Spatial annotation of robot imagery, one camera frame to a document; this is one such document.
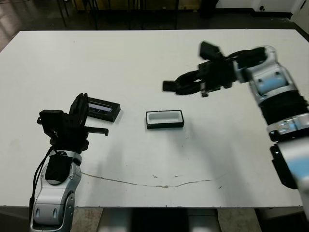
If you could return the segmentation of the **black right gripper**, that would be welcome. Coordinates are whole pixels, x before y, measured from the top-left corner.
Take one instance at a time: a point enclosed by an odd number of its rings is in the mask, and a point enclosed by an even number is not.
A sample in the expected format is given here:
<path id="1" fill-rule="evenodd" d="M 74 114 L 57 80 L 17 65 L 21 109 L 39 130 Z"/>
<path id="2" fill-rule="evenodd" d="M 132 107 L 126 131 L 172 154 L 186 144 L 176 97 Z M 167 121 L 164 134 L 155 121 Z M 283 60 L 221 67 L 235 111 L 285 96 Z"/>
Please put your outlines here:
<path id="1" fill-rule="evenodd" d="M 235 81 L 237 77 L 233 60 L 207 61 L 199 64 L 198 70 L 184 73 L 177 78 L 180 86 L 176 94 L 191 95 L 201 91 L 202 97 L 207 97 L 210 92 L 218 91 L 221 87 L 231 88 Z"/>

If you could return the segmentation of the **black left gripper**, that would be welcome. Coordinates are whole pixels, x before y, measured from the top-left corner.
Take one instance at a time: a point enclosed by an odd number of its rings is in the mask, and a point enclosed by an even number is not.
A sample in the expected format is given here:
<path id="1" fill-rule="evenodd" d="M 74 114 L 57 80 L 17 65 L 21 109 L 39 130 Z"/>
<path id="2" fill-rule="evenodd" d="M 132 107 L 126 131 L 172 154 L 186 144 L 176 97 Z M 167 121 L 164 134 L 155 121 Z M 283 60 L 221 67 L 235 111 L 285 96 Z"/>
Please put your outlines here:
<path id="1" fill-rule="evenodd" d="M 85 125 L 88 114 L 88 95 L 80 93 L 70 106 L 69 114 L 61 113 L 60 121 L 52 126 L 51 144 L 57 150 L 86 151 L 90 133 L 109 135 L 107 128 Z"/>

